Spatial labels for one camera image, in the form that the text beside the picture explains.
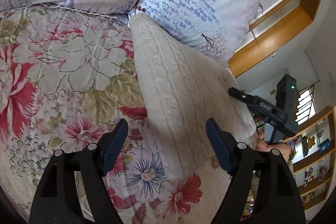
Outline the person's right hand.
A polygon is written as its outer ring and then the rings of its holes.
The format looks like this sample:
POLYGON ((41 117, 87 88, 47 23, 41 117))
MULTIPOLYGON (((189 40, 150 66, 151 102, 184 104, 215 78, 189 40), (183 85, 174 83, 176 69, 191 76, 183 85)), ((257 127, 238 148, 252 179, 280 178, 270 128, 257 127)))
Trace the person's right hand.
POLYGON ((264 131, 261 130, 257 133, 258 139, 256 144, 256 150, 261 152, 270 152, 272 149, 278 149, 286 162, 289 161, 289 156, 291 152, 291 148, 289 145, 285 143, 276 143, 276 144, 269 144, 264 141, 264 131))

